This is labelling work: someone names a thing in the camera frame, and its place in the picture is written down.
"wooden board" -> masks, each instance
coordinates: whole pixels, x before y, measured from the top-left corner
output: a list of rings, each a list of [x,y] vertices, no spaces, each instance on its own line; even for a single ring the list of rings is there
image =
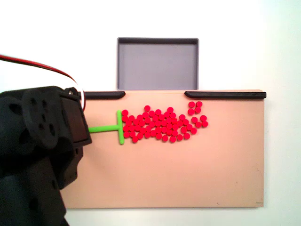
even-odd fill
[[[137,116],[150,105],[191,118],[190,101],[184,91],[127,91],[118,100],[88,100],[85,116],[90,127],[113,125],[117,110]],[[62,190],[66,207],[262,207],[263,99],[202,102],[209,125],[189,140],[120,145],[117,131],[92,134],[78,179]]]

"red token cluster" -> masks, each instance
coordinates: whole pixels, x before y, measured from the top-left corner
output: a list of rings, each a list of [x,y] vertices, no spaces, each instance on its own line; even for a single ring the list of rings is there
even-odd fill
[[[201,101],[196,103],[191,101],[188,105],[190,107],[188,110],[189,115],[201,112]],[[194,135],[197,133],[198,128],[208,126],[205,115],[200,117],[200,121],[198,121],[197,117],[192,117],[189,120],[184,114],[179,115],[177,118],[172,107],[167,108],[164,112],[160,109],[153,111],[148,105],[144,107],[144,112],[137,117],[129,116],[128,110],[123,110],[122,121],[125,123],[123,127],[124,137],[130,137],[133,143],[137,143],[143,137],[146,139],[153,137],[163,142],[169,140],[171,143],[175,143],[183,139],[188,140],[190,134]]]

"white wall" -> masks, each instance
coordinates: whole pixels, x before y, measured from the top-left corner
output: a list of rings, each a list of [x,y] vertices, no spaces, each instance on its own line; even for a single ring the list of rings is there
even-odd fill
[[[0,53],[57,67],[86,91],[116,89],[118,37],[197,37],[200,89],[267,92],[265,207],[70,210],[70,225],[300,225],[301,1],[0,3]],[[73,83],[0,62],[0,91],[45,85]]]

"green t-shaped tool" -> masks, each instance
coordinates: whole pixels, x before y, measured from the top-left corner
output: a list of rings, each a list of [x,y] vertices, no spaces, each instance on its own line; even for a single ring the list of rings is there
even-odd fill
[[[97,126],[97,127],[90,127],[90,133],[98,133],[98,132],[106,132],[106,131],[114,131],[118,130],[119,136],[119,143],[121,145],[124,144],[124,136],[123,136],[123,126],[122,126],[122,113],[120,110],[117,111],[117,125],[113,126]]]

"red cable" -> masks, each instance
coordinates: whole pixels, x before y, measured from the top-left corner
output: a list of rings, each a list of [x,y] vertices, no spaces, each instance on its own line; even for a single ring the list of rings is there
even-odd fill
[[[16,64],[29,65],[29,66],[33,66],[33,67],[39,67],[39,68],[43,68],[43,69],[46,69],[46,70],[50,70],[50,71],[53,71],[53,72],[65,75],[66,77],[72,79],[77,84],[77,82],[70,75],[68,75],[67,73],[65,73],[65,72],[63,72],[61,70],[58,70],[58,69],[56,69],[54,67],[50,67],[48,65],[40,64],[40,63],[37,63],[37,62],[34,62],[34,61],[30,61],[30,60],[23,60],[23,59],[19,59],[19,58],[10,57],[10,56],[5,56],[5,55],[1,55],[1,54],[0,54],[0,60],[8,61],[8,62],[16,63]],[[85,110],[85,108],[86,108],[86,99],[84,98],[83,111]]]

